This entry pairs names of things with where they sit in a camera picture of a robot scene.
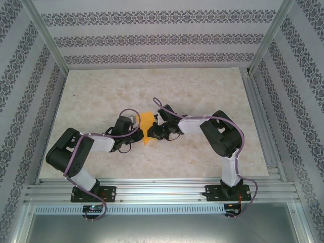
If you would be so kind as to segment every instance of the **marble table surface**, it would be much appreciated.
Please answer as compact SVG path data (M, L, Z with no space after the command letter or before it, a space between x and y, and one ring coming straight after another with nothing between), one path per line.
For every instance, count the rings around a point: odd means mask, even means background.
M48 150L68 127L81 133L104 133L125 108L156 114L153 97L178 114L208 115L223 110L245 134L240 173L268 175L238 68L72 70ZM127 154L92 152L85 167L96 178L206 178L222 173L220 157L203 134L187 134L175 141L150 140L147 145L141 141ZM61 177L60 171L43 163L40 178Z

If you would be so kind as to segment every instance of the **perforated metal strip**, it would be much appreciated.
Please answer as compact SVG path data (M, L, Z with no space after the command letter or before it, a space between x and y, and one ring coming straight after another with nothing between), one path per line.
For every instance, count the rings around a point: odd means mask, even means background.
M35 215L80 215L82 205L42 205L36 206ZM157 215L157 214L223 214L223 204L204 205L109 205L111 215Z

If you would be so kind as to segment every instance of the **striped wall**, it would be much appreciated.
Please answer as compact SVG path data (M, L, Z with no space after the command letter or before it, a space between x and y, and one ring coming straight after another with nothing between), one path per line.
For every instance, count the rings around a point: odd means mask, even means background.
M248 67L282 0L34 0L70 69Z
M315 242L324 242L324 0L296 0L254 73Z
M0 242L37 177L65 77L25 9L0 0Z

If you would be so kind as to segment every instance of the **black mounting bracket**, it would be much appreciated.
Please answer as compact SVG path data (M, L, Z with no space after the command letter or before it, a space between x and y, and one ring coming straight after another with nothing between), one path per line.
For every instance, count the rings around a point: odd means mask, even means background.
M100 186L99 192L96 193L97 196L101 197L107 203L114 203L116 198L116 187L115 186ZM72 203L101 203L100 200L95 197L88 195L87 193L81 191L76 186L73 187L71 195Z
M206 197L207 201L239 201L239 196L241 196L242 201L251 200L251 192L248 185L240 186L235 193L230 195L224 193L222 185L207 185L205 190L206 192L202 195Z

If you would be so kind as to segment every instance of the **purple cable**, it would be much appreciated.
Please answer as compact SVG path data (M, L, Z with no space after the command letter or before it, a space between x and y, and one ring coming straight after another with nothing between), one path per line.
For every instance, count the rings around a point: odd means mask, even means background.
M222 118L222 117L218 117L218 116L191 116L191 117L189 117L189 116L181 116L181 115L178 115L178 114L176 114L176 113L174 113L174 112L171 112L171 111L165 109L165 108L162 106L162 103L161 103L161 101L160 101L158 98L154 97L154 98L153 98L153 101L154 101L154 103L155 103L156 105L158 105L158 107L160 107L162 110L164 110L164 111L166 111L166 112L168 112L168 113L170 113L170 114L172 114L172 115L174 115L174 116L176 116L176 117L178 117L178 118L182 118L182 119L218 119L218 120L222 120L222 121L224 121L224 122L226 122L226 123L229 123L229 124L231 124L233 127L235 127L235 129L238 131L238 133L240 134L240 136L241 136L241 138L242 138L242 145L241 145L241 147L239 148L239 150L238 150L238 152L236 153L236 156L235 156L235 172L236 172L236 174L237 174L237 176L238 176L239 178L241 178L241 179L243 179L243 180L247 180L247 181L252 181L252 182L255 184L255 193L254 193L254 195L253 195L253 197L252 197L252 199L251 199L249 205L244 209L243 212L241 212L241 213L240 213L239 215L237 215L237 216L232 216L232 218L238 218L238 217L240 217L242 214L244 214L244 213L247 211L247 209L251 206L251 204L253 203L255 197L257 196L257 193L258 193L258 184L257 184L257 182L256 182L255 180L253 180L253 179L245 178L245 177L241 176L241 175L239 174L239 171L238 171L238 155L241 153L241 151L242 151L242 149L243 149L243 147L244 147L244 143L245 143L244 134L243 134L242 130L241 130L241 129L240 129L240 128L239 128L239 127L238 127L234 122L232 122L232 121L230 121L230 120L228 120L228 119Z
M105 134L101 134L101 133L86 133L86 134L83 134L83 135L79 138L78 142L76 143L76 146L75 146L75 148L74 148L74 151L73 151L73 153L72 153L72 156L71 156L71 158L70 158L70 161L69 161L69 163L68 163L68 165L67 165L67 167L66 167L66 169L65 169L65 171L64 171L63 176L64 176L64 177L65 177L69 182L71 182L74 186L76 186L76 187L79 188L80 190L84 191L84 192L87 193L88 195L93 196L93 197L95 197L96 199L102 201L102 204L105 206L105 211L104 211L104 213L101 214L101 215L99 215L99 216L98 216L97 218L95 218L95 219L88 219L88 218L87 218L87 213L88 213L88 211L87 211L87 212L85 213L85 219L86 219L87 221L88 221L88 220L95 221L95 220L98 220L98 219L102 218L102 217L106 214L106 212L107 212L107 204L106 204L105 200L102 199L101 197L99 197L99 196L97 196L97 195L94 195L93 193L91 193L91 192L85 190L84 188L82 188L81 186L77 185L77 184L76 184L76 183L75 183L71 178L69 178L69 177L67 176L67 173L69 172L69 169L70 169L70 167L71 167L71 165L72 165L72 162L73 162L73 160L74 160L74 157L75 157L76 151L77 151L77 149L79 148L80 143L81 143L81 141L82 141L82 139L83 139L84 137L87 137L87 136L99 136L99 137L106 137L106 138L124 138L124 137L128 137L128 136L132 135L133 133L135 133L135 132L139 129L140 124L141 124L141 116L140 116L140 114L139 114L136 110L131 109L131 108L127 108L127 109L125 109L125 110L122 110L121 113L119 114L119 116L121 116L121 115L122 115L125 111L127 111L127 110L133 111L133 112L135 112L135 113L138 115L138 126L137 126L133 131L131 131L130 133L127 133L127 134L125 134L125 135L105 135Z

